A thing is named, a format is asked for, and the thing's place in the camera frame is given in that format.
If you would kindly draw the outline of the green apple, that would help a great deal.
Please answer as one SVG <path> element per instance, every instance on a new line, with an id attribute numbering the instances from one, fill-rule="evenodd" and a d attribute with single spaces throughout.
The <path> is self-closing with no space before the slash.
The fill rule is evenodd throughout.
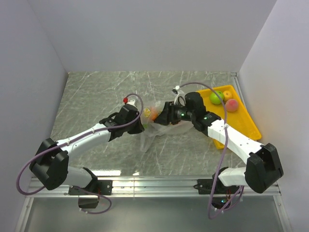
<path id="1" fill-rule="evenodd" d="M 222 104 L 222 101 L 224 101 L 225 97 L 224 97 L 223 92 L 216 91 L 216 94 L 214 92 L 212 92 L 210 94 L 209 99 L 210 99 L 212 104 L 220 105 L 220 104 Z"/>

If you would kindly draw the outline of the clear plastic bag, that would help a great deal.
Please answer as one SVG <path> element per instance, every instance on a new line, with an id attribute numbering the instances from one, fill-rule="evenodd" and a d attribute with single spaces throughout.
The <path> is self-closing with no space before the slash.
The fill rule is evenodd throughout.
<path id="1" fill-rule="evenodd" d="M 144 107 L 140 117 L 142 125 L 147 124 L 148 127 L 140 135 L 140 151 L 145 153 L 150 148 L 156 136 L 175 135 L 188 132 L 193 125 L 188 121 L 182 121 L 176 125 L 162 126 L 154 123 L 149 116 L 152 111 L 161 113 L 164 107 L 163 101 L 154 101 Z"/>

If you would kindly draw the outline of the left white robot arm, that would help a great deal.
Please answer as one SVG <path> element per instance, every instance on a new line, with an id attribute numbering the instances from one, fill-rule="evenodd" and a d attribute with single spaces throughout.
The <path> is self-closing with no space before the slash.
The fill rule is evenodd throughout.
<path id="1" fill-rule="evenodd" d="M 67 184 L 80 187 L 85 194 L 92 194 L 98 190 L 97 176 L 88 168 L 70 167 L 70 157 L 81 155 L 100 144 L 121 137 L 124 133 L 143 132 L 139 114 L 136 106 L 127 103 L 119 112 L 75 136 L 58 141 L 46 139 L 37 151 L 43 155 L 32 161 L 29 169 L 48 190 Z"/>

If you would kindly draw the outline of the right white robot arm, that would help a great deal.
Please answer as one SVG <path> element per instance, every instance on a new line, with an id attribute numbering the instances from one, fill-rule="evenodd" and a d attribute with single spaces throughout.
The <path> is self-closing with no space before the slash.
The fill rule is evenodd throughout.
<path id="1" fill-rule="evenodd" d="M 244 168 L 221 168 L 213 175 L 213 189 L 225 192 L 230 186 L 248 186 L 256 193 L 263 193 L 284 174 L 277 149 L 271 143 L 263 145 L 254 141 L 213 112 L 207 111 L 201 95 L 187 93 L 185 104 L 167 101 L 154 122 L 163 126 L 190 121 L 204 135 L 226 144 L 245 163 Z"/>

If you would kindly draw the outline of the aluminium rail frame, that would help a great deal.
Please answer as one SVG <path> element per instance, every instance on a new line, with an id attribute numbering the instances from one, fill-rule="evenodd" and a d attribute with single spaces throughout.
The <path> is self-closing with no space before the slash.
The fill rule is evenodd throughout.
<path id="1" fill-rule="evenodd" d="M 232 85 L 229 72 L 118 71 L 71 72 L 51 132 L 54 140 L 78 134 L 120 109 L 125 95 L 139 94 L 145 105 L 173 99 L 184 91 Z M 245 189 L 232 209 L 210 220 L 208 195 L 195 184 L 211 178 L 221 153 L 195 129 L 157 136 L 146 152 L 139 135 L 122 137 L 72 156 L 73 167 L 89 168 L 112 180 L 112 194 L 94 215 L 78 209 L 78 197 L 63 185 L 27 197 L 20 231 L 25 232 L 289 232 L 291 226 L 277 185 L 259 195 Z"/>

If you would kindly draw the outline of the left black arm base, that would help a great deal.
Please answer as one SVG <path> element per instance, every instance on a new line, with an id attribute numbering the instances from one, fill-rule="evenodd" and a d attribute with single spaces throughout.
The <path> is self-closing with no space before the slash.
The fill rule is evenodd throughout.
<path id="1" fill-rule="evenodd" d="M 69 196 L 78 197 L 80 211 L 98 215 L 110 210 L 112 202 L 108 196 L 112 193 L 112 180 L 93 180 L 85 188 L 69 187 Z"/>

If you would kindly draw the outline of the pink peach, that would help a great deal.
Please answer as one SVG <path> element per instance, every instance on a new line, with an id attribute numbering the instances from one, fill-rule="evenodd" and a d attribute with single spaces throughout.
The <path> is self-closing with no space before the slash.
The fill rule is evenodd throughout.
<path id="1" fill-rule="evenodd" d="M 235 112 L 239 108 L 239 103 L 235 99 L 229 99 L 225 102 L 225 107 L 228 112 Z"/>

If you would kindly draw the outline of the orange fruit in bag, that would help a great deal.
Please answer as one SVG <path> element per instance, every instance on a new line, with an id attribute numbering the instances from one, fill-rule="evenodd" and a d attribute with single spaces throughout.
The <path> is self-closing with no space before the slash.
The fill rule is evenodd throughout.
<path id="1" fill-rule="evenodd" d="M 158 113 L 157 111 L 152 111 L 152 112 L 150 113 L 149 118 L 150 118 L 152 121 L 154 121 L 154 120 L 158 117 L 158 115 L 159 115 L 159 113 Z"/>

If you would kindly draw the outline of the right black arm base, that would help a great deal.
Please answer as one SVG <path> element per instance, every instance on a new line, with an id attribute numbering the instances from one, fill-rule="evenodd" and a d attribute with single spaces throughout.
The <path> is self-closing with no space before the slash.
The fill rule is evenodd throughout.
<path id="1" fill-rule="evenodd" d="M 198 179 L 197 184 L 193 187 L 198 190 L 200 195 L 210 195 L 213 179 Z M 213 197 L 211 205 L 215 209 L 221 209 L 231 198 L 231 196 L 239 189 L 238 186 L 225 187 L 220 180 L 217 181 L 214 195 L 223 195 L 223 197 Z"/>

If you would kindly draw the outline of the small orange fruit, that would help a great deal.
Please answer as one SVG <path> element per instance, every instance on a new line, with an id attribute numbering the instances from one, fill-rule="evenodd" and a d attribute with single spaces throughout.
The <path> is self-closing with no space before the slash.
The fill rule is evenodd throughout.
<path id="1" fill-rule="evenodd" d="M 224 95 L 224 101 L 225 102 L 233 98 L 233 94 L 229 90 L 224 91 L 223 95 Z"/>

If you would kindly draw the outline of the yellow plastic tray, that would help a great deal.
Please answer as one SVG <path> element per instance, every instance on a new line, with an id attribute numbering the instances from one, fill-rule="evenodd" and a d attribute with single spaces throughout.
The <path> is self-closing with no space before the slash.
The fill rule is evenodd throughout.
<path id="1" fill-rule="evenodd" d="M 258 141 L 262 138 L 262 135 L 248 113 L 246 107 L 242 103 L 238 93 L 235 91 L 232 85 L 219 86 L 214 88 L 215 91 L 230 91 L 233 99 L 239 103 L 239 107 L 235 112 L 227 112 L 227 123 L 237 131 L 241 132 L 245 136 L 252 140 Z M 224 118 L 224 108 L 222 105 L 215 105 L 210 101 L 210 95 L 212 91 L 210 89 L 198 90 L 200 93 L 204 105 L 207 111 L 211 111 L 221 118 Z"/>

